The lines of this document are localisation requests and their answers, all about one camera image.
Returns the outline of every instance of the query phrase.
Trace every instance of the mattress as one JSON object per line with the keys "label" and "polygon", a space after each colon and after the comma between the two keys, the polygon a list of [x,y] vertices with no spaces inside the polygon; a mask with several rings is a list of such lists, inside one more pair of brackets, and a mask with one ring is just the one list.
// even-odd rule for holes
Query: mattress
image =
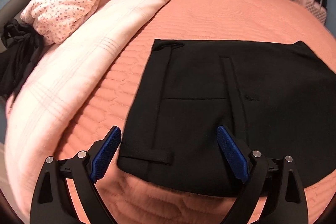
{"label": "mattress", "polygon": [[[307,10],[290,0],[170,0],[132,38],[64,131],[57,159],[73,157],[122,130],[155,38],[247,40],[293,44],[304,41],[336,72],[336,40]],[[234,198],[178,192],[152,185],[117,168],[113,158],[96,187],[114,218],[129,223],[220,223]],[[80,220],[89,223],[75,187],[69,189]],[[336,192],[336,171],[305,189],[309,223]],[[256,221],[265,198],[250,219]]]}

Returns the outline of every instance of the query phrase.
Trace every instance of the blue textured pad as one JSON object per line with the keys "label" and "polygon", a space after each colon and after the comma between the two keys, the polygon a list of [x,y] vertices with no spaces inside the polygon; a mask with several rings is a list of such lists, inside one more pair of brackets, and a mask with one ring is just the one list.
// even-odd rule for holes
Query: blue textured pad
{"label": "blue textured pad", "polygon": [[96,183],[97,180],[100,180],[104,177],[120,142],[121,130],[120,128],[115,127],[92,161],[92,172],[90,179],[93,183]]}
{"label": "blue textured pad", "polygon": [[217,142],[235,177],[245,183],[249,178],[247,161],[223,126],[217,128]]}

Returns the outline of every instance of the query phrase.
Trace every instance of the metal screw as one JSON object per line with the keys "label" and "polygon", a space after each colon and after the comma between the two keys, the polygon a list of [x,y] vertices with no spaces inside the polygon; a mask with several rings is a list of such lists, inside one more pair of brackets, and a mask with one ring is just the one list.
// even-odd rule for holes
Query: metal screw
{"label": "metal screw", "polygon": [[255,156],[256,158],[260,158],[260,157],[261,157],[261,152],[258,151],[258,150],[254,150],[254,151],[252,152],[252,155]]}
{"label": "metal screw", "polygon": [[285,157],[285,160],[288,161],[288,162],[292,162],[293,161],[293,158],[291,156],[286,156]]}
{"label": "metal screw", "polygon": [[78,158],[82,159],[86,156],[86,152],[85,151],[80,151],[78,154],[77,154]]}
{"label": "metal screw", "polygon": [[53,160],[54,160],[53,157],[48,157],[48,158],[45,160],[45,162],[48,163],[48,164],[50,164],[50,163],[53,162]]}

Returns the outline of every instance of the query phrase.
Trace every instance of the gray headboard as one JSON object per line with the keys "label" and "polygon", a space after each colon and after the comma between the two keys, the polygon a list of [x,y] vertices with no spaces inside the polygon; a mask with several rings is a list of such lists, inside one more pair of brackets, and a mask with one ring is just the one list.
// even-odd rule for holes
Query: gray headboard
{"label": "gray headboard", "polygon": [[[30,0],[10,0],[0,10],[0,32],[3,31],[4,24],[14,18],[22,9],[24,9]],[[0,52],[3,52],[6,48],[0,41]]]}

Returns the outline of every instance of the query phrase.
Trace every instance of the folded black garment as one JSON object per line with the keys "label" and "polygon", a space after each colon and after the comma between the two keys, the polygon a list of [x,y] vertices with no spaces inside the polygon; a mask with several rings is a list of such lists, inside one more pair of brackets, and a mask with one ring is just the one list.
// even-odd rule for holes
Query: folded black garment
{"label": "folded black garment", "polygon": [[12,19],[5,24],[1,40],[7,50],[0,53],[0,96],[14,93],[16,97],[40,59],[43,36],[31,25]]}
{"label": "folded black garment", "polygon": [[226,126],[266,157],[291,155],[304,187],[336,168],[336,75],[303,42],[155,40],[118,167],[154,184],[236,196]]}

